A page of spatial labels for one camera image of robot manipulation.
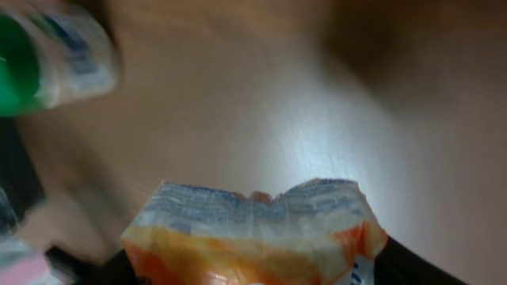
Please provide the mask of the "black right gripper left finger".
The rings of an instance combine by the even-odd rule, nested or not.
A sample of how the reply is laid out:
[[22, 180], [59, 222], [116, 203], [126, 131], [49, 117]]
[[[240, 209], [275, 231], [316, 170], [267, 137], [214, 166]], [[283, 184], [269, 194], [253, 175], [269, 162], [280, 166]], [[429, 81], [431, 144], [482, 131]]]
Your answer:
[[102, 265], [80, 259], [58, 246], [45, 251], [51, 272], [73, 285], [139, 285], [124, 250]]

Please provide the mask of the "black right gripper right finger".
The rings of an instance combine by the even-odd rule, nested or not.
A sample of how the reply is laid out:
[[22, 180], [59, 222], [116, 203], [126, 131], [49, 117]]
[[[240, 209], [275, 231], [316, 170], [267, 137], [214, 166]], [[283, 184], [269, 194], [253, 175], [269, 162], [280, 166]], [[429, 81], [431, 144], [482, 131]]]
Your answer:
[[375, 285], [465, 285], [391, 236], [375, 259], [374, 281]]

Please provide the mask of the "orange small carton box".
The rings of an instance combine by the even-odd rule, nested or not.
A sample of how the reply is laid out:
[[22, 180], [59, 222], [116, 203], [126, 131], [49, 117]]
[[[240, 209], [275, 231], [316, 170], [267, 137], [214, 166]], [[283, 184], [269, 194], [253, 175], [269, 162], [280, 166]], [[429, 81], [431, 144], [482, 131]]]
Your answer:
[[350, 180], [278, 196], [165, 183], [121, 243], [149, 284], [369, 284], [387, 234]]

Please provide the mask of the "green lid jar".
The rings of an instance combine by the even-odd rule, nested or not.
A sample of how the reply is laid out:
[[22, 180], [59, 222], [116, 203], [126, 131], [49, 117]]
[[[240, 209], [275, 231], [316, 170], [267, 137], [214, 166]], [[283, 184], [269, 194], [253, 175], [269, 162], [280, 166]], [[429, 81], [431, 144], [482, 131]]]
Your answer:
[[2, 3], [2, 116], [100, 96], [119, 78], [113, 41], [90, 12], [73, 4]]

